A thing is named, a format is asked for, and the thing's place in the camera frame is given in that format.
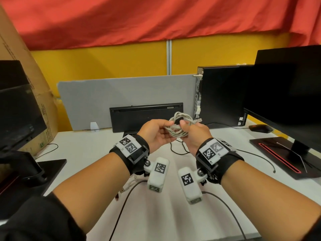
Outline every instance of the person's right hand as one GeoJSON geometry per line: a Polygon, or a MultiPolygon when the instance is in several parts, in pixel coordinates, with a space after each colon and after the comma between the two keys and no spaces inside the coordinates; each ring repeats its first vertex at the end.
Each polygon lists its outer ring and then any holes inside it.
{"type": "Polygon", "coordinates": [[[189,126],[184,120],[179,121],[181,129],[188,133],[186,137],[181,139],[186,143],[189,152],[195,156],[197,150],[203,142],[209,138],[213,138],[210,129],[201,123],[196,123],[189,126]]]}

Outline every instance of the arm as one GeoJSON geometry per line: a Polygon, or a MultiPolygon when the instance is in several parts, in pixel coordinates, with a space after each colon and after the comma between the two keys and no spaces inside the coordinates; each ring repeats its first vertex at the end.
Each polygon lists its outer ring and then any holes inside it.
{"type": "MultiPolygon", "coordinates": [[[[195,156],[212,137],[210,130],[183,120],[180,125],[188,132],[182,139],[195,156]]],[[[321,215],[320,205],[241,160],[227,169],[221,185],[266,240],[301,240],[321,215]]]]}
{"type": "MultiPolygon", "coordinates": [[[[175,140],[163,129],[173,123],[157,119],[143,125],[138,135],[148,143],[150,153],[175,140]]],[[[63,181],[53,192],[78,226],[88,233],[129,176],[122,159],[112,152],[63,181]]]]}

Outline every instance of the hand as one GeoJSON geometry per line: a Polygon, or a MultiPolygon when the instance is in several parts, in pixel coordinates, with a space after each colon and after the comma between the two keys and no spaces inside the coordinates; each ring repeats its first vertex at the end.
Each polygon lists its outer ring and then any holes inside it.
{"type": "Polygon", "coordinates": [[[181,129],[188,133],[186,137],[181,139],[186,143],[193,156],[196,155],[197,150],[205,140],[213,138],[210,129],[204,124],[196,123],[189,126],[184,120],[179,121],[179,124],[181,129]]]}
{"type": "Polygon", "coordinates": [[[164,126],[171,126],[174,121],[167,121],[164,119],[152,119],[145,123],[137,133],[149,145],[150,153],[158,150],[159,147],[173,142],[176,138],[171,137],[164,126]]]}

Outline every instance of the black computer mouse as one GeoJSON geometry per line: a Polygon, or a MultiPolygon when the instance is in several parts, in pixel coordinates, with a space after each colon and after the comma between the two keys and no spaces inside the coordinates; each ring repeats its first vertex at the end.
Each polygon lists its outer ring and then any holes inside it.
{"type": "Polygon", "coordinates": [[[266,124],[256,124],[256,125],[250,125],[248,127],[253,132],[259,132],[259,133],[271,133],[273,131],[273,128],[266,124]]]}

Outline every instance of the person's left hand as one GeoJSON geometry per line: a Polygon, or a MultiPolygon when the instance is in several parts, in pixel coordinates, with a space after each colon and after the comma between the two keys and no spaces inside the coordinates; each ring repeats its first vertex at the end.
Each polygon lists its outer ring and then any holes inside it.
{"type": "Polygon", "coordinates": [[[149,145],[150,153],[158,150],[159,147],[173,142],[176,138],[171,137],[164,126],[171,126],[174,121],[167,121],[164,119],[152,119],[145,123],[137,133],[149,145]]]}

